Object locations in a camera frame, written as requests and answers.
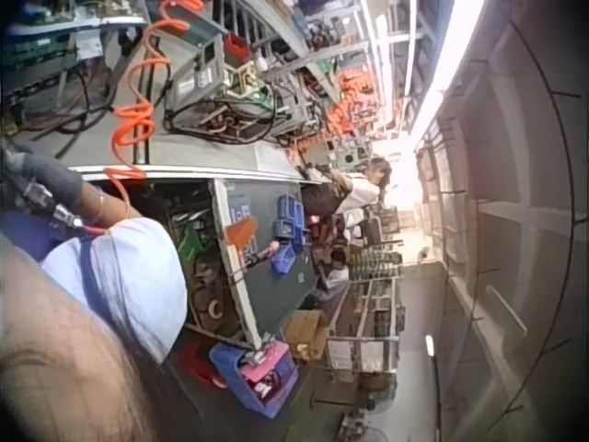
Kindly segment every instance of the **orange coiled air hose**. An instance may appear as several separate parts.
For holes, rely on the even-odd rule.
[[[137,104],[115,108],[114,114],[122,118],[123,121],[110,139],[110,148],[113,155],[127,169],[104,169],[104,173],[107,175],[107,177],[109,177],[114,186],[121,193],[121,198],[127,205],[127,215],[129,214],[131,202],[129,201],[129,194],[119,179],[126,178],[132,180],[144,180],[145,172],[127,161],[122,155],[122,150],[124,147],[144,142],[156,131],[156,123],[151,118],[152,114],[154,113],[154,106],[141,94],[141,92],[139,92],[133,83],[133,75],[148,65],[170,64],[169,59],[161,56],[160,53],[157,52],[149,42],[149,38],[155,31],[162,28],[174,28],[179,31],[186,31],[191,27],[191,25],[184,20],[171,18],[167,14],[168,6],[182,6],[192,14],[196,14],[204,8],[204,3],[202,0],[163,0],[159,6],[159,15],[162,17],[162,19],[147,28],[141,39],[141,43],[147,49],[151,57],[143,60],[138,64],[135,64],[131,69],[129,69],[127,73],[127,86],[137,97],[138,102]],[[134,130],[137,131],[138,135],[133,136]],[[85,227],[85,229],[88,232],[96,234],[103,234],[106,232],[105,229],[99,227]]]

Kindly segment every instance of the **plastic tray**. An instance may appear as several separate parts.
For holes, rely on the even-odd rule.
[[[296,260],[295,250],[292,244],[283,246],[271,257],[272,268],[277,274],[287,274]]]
[[[280,376],[282,387],[271,399],[267,402],[262,402],[241,374],[239,361],[245,353],[246,350],[241,348],[218,343],[211,350],[210,358],[216,369],[225,379],[227,386],[246,408],[273,419],[284,406],[298,379],[298,370],[295,362],[289,352],[286,352],[276,361],[274,370]]]
[[[295,253],[300,253],[305,246],[310,245],[309,234],[310,232],[306,228],[294,228],[293,248]]]
[[[295,206],[298,201],[289,194],[278,198],[278,217],[287,221],[295,221]]]
[[[279,239],[293,239],[295,224],[285,219],[277,219],[274,221],[274,236]]]
[[[294,226],[305,228],[305,211],[298,201],[294,202]]]

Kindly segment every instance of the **metal rack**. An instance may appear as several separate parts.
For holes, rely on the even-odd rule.
[[[329,366],[354,373],[396,373],[404,315],[398,278],[350,283],[329,324]]]

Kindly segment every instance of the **white shirt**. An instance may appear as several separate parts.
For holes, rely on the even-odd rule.
[[[372,204],[378,199],[380,189],[361,173],[348,174],[352,180],[352,191],[341,202],[336,213],[342,214],[347,210],[358,209]]]
[[[318,290],[316,291],[316,296],[321,302],[327,302],[340,293],[348,284],[348,281],[350,281],[350,271],[348,270],[348,267],[344,267],[341,270],[333,269],[329,272],[328,278],[325,282],[325,285],[328,288],[327,293]]]

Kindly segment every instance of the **fan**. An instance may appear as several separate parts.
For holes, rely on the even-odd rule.
[[[367,426],[360,442],[388,442],[388,437],[382,431]]]

